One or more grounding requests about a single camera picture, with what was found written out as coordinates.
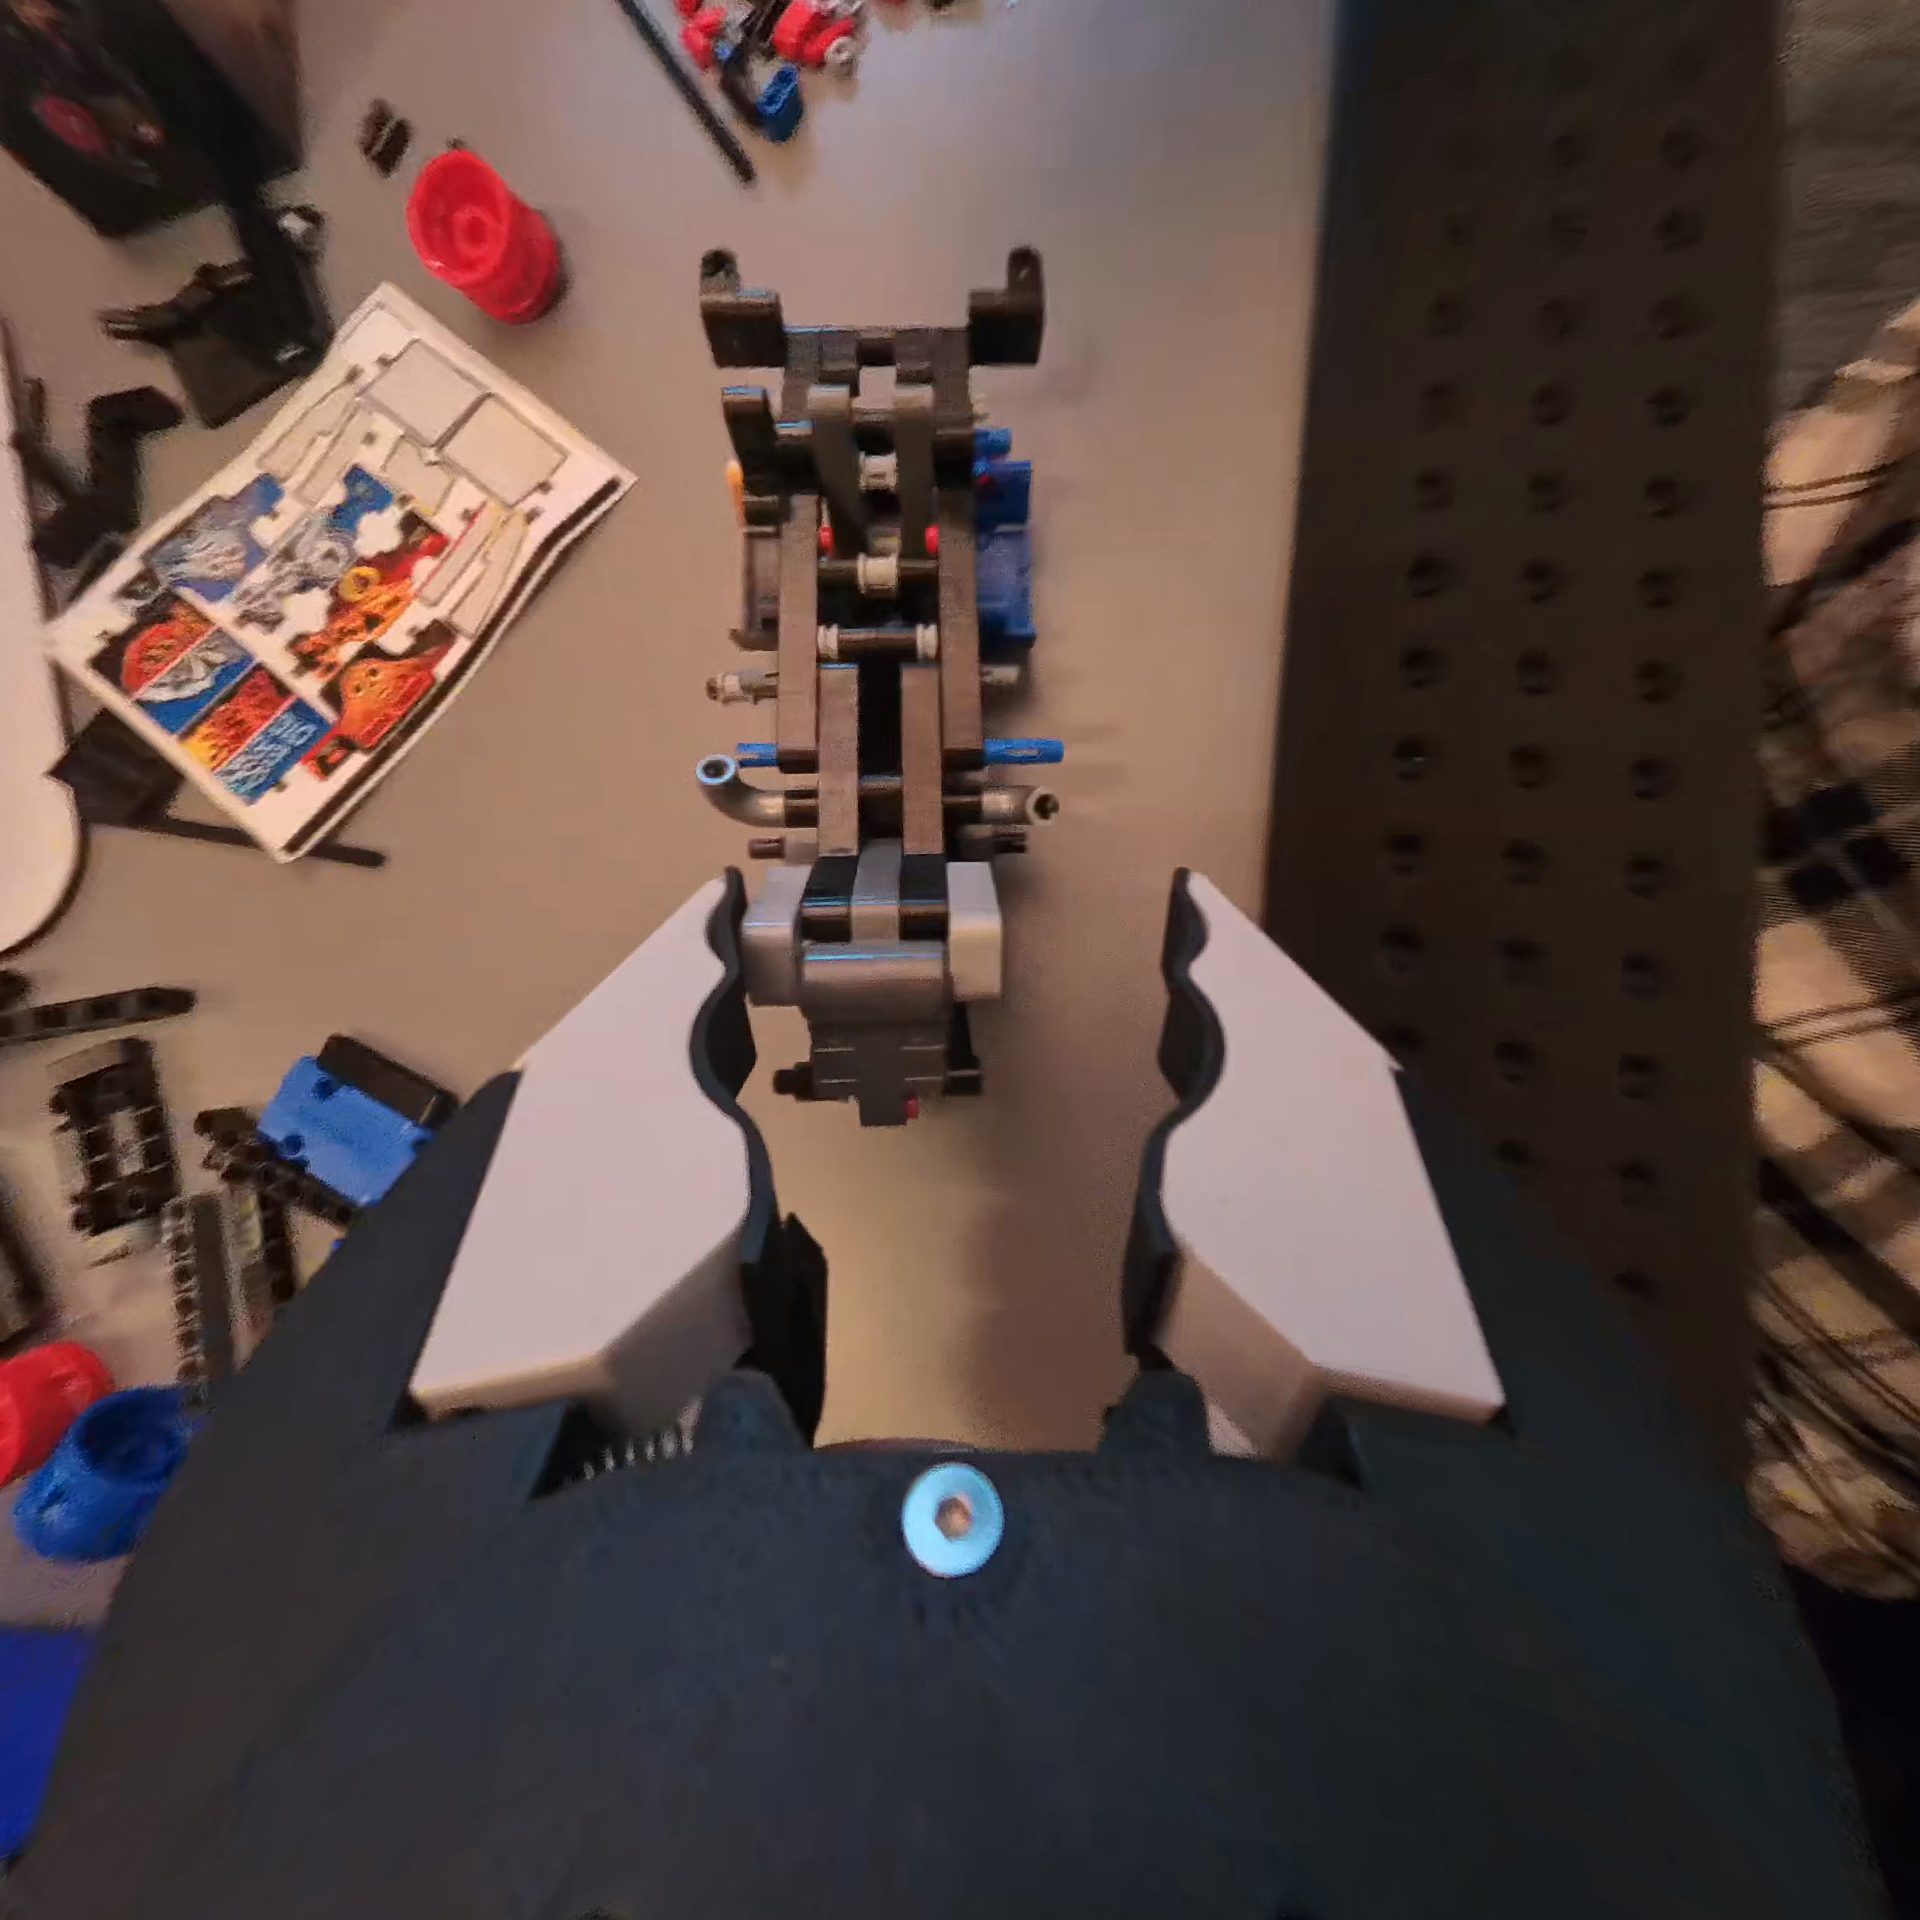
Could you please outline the black toy frame piece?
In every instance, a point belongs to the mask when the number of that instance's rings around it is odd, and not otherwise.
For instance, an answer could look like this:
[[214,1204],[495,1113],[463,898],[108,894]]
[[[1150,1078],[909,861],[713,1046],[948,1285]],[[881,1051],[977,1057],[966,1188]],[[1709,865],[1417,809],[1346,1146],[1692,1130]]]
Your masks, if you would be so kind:
[[219,206],[238,256],[203,263],[165,300],[103,309],[108,341],[164,354],[193,421],[221,429],[303,380],[333,324],[320,285],[324,217],[258,193]]
[[158,389],[95,397],[84,414],[85,459],[78,473],[48,438],[44,384],[26,380],[15,397],[12,453],[26,482],[36,561],[76,570],[135,535],[143,521],[142,451],[180,422],[182,411]]

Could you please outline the grey desk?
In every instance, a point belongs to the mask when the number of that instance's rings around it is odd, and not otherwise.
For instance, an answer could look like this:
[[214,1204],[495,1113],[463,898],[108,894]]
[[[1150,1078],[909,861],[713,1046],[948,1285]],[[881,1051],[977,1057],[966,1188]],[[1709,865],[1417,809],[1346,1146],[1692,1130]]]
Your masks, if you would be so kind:
[[[392,282],[635,475],[353,816],[377,873],[102,831],[12,957],[36,996],[178,984],[180,1122],[254,1106],[325,1036],[456,1094],[510,1068],[746,836],[697,761],[750,737],[740,535],[697,315],[727,248],[796,324],[949,324],[1041,252],[1034,370],[977,378],[1034,465],[1037,644],[1000,728],[1062,739],[1062,812],[1005,865],[1005,1000],[982,1097],[901,1129],[779,1099],[796,1016],[756,1019],[744,1104],[828,1257],[819,1439],[1081,1450],[1129,1369],[1115,1287],[1153,1067],[1170,876],[1255,915],[1283,647],[1330,4],[976,4],[878,20],[733,181],[614,4],[299,4],[303,181],[327,303]],[[411,124],[392,178],[373,98]],[[467,148],[566,271],[499,324],[420,263],[420,170]]]

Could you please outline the blue and black toy block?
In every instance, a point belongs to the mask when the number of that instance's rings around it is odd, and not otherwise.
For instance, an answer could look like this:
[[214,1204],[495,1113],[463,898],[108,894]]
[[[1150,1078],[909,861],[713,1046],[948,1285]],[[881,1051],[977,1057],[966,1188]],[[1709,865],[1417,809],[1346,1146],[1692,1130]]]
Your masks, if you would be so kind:
[[380,1203],[460,1099],[348,1035],[285,1070],[256,1129],[274,1157],[353,1213]]

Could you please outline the cluster of black toy beams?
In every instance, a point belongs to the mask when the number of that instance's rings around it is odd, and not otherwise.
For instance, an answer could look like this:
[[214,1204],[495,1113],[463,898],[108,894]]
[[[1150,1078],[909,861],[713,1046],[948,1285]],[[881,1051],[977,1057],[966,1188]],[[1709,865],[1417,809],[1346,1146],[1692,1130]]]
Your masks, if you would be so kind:
[[254,1111],[180,1120],[158,1039],[197,1007],[170,981],[41,999],[3,975],[3,1064],[38,1055],[45,1070],[53,1188],[6,1329],[79,1340],[123,1384],[202,1399],[298,1297],[298,1230],[348,1230],[362,1209]]

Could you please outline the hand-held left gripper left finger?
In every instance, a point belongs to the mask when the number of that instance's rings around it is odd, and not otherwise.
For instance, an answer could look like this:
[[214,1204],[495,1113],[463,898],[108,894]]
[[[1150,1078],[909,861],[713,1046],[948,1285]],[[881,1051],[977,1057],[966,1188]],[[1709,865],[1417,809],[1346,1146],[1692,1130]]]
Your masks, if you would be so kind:
[[410,1377],[422,1413],[566,1402],[641,1437],[747,1369],[813,1439],[828,1260],[740,1101],[746,917],[741,874],[709,880],[522,1059]]

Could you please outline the blue plastic bin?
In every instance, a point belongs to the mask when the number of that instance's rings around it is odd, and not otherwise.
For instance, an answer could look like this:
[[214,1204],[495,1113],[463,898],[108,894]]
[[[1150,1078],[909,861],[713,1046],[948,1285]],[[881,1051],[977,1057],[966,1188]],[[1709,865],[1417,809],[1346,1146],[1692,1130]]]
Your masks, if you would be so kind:
[[84,1628],[1,1631],[1,1863],[27,1844],[94,1652]]

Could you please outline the white stand base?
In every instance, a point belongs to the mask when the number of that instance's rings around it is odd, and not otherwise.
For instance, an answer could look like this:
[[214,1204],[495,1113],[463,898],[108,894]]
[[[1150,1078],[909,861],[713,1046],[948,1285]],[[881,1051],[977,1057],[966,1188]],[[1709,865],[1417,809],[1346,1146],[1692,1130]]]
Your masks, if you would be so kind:
[[24,953],[61,917],[81,876],[84,827],[53,779],[68,739],[44,644],[27,478],[9,342],[1,342],[1,955]]

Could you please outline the black toy vehicle chassis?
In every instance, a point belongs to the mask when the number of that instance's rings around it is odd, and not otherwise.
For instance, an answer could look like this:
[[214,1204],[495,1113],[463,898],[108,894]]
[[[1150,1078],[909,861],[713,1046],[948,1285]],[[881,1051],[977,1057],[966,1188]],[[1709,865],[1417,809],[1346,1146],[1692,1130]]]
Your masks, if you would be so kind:
[[768,867],[740,920],[744,993],[789,1010],[796,1103],[906,1126],[976,1097],[971,1013],[1003,993],[1000,868],[1057,816],[1053,739],[993,730],[1037,642],[1034,469],[979,373],[1043,353],[1043,259],[1008,254],[948,327],[798,327],[708,252],[697,312],[731,384],[740,664],[708,681],[759,737],[705,756],[708,804]]

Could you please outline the long black axle rod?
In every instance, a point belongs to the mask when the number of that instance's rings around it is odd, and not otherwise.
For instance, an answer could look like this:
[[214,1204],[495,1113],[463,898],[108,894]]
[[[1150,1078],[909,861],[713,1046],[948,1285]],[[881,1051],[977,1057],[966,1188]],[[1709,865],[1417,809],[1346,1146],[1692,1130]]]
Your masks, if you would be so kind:
[[754,186],[757,181],[754,158],[722,118],[722,113],[713,108],[693,71],[682,55],[675,52],[675,45],[667,41],[650,8],[643,2],[629,0],[614,2],[614,6],[635,32],[650,59],[657,65],[659,74],[683,103],[683,108],[691,115],[703,137],[717,150],[731,177],[744,186]]

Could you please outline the black perforated board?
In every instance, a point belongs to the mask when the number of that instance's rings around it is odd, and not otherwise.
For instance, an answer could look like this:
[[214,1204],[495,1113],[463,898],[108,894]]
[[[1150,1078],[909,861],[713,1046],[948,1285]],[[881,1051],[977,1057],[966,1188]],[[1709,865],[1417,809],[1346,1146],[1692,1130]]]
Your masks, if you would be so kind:
[[1776,4],[1342,4],[1264,923],[1726,1477]]

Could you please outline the black toy set box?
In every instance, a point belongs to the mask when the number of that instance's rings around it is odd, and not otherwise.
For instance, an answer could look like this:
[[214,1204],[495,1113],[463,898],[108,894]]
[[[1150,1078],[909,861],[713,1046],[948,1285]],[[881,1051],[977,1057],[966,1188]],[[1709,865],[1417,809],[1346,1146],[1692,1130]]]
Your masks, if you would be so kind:
[[6,2],[3,152],[121,240],[302,164],[287,2]]

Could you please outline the pile of small toy pieces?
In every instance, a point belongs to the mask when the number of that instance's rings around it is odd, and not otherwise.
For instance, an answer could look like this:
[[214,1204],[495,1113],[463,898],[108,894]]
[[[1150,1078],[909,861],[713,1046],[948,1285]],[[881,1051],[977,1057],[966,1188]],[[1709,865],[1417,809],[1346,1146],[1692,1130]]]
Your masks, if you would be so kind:
[[864,2],[675,2],[683,56],[754,134],[786,145],[804,122],[804,79],[852,79]]

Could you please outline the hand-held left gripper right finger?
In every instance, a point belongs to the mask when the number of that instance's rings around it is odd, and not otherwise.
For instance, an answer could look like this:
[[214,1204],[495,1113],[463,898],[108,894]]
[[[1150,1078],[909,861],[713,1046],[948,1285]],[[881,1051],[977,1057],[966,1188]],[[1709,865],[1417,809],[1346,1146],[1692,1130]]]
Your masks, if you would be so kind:
[[1487,1427],[1506,1394],[1387,1053],[1209,876],[1175,871],[1121,1343],[1217,1449],[1297,1449],[1333,1401]]

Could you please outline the colourful sticker sheet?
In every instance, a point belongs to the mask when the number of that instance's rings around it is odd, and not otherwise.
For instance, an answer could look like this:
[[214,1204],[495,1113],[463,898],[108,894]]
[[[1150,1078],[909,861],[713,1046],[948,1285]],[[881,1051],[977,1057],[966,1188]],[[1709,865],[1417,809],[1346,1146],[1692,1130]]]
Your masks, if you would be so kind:
[[53,620],[60,671],[275,862],[320,849],[633,486],[380,286]]

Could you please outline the blue toy wheel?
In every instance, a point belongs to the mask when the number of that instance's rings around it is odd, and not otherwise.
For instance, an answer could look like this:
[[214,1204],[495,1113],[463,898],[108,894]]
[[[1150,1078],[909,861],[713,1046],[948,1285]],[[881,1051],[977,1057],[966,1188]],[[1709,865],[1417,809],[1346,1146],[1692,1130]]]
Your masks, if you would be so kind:
[[103,1565],[133,1551],[197,1429],[183,1387],[139,1387],[90,1405],[12,1506],[15,1540],[39,1560]]

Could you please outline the person in plaid shirt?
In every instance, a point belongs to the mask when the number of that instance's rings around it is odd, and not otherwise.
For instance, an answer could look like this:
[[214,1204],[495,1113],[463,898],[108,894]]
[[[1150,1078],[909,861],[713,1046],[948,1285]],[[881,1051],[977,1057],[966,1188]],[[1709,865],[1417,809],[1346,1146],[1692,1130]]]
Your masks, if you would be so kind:
[[1917,1577],[1917,309],[1768,449],[1747,1501],[1856,1596]]

